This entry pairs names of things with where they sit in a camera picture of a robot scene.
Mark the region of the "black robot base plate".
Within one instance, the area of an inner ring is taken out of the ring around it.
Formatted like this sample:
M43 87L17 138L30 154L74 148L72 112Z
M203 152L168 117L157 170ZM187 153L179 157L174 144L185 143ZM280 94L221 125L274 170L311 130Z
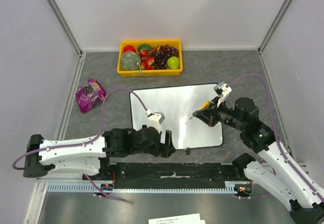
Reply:
M93 181L113 180L117 188L223 188L226 181L250 182L236 165L221 163L116 163Z

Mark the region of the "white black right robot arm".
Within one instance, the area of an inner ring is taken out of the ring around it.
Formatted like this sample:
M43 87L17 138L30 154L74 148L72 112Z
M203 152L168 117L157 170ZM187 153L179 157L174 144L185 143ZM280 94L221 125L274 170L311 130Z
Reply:
M245 153L233 161L233 177L259 184L288 210L295 223L323 223L323 188L295 162L273 130L259 119L259 109L252 99L241 97L234 108L215 97L193 117L209 127L222 123L240 131L244 145L252 149L275 171L270 173L252 156Z

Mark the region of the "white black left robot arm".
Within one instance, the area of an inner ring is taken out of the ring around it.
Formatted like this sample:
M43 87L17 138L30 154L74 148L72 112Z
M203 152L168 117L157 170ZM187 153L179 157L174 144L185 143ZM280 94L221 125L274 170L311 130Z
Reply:
M46 140L35 134L27 145L23 176L39 178L59 173L106 180L111 175L110 158L140 153L168 158L175 151L170 130L161 140L161 133L147 126L140 130L114 128L100 136L72 140Z

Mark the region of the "white marker pen orange tip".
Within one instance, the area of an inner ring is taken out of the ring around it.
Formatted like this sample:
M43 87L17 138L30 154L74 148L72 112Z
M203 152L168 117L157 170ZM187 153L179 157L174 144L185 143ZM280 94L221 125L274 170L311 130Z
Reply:
M194 118L194 116L197 114L198 111L205 109L209 104L210 104L210 101L207 100L207 101L206 101L206 102L205 102L205 103L200 107L200 109L198 109L197 111L195 111L195 112L192 113L192 116L190 116L190 118L186 121L185 124L188 124L188 123L189 123L189 122Z

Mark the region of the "white whiteboard black frame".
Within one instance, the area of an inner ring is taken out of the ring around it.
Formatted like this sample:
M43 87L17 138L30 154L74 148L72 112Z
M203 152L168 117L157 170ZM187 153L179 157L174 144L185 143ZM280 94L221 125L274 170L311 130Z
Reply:
M215 83L209 83L137 89L134 92L153 113L164 114L161 141L165 141L166 130L170 130L175 149L184 150L223 145L221 124L210 128L197 118L188 121L194 111L217 95L215 86Z

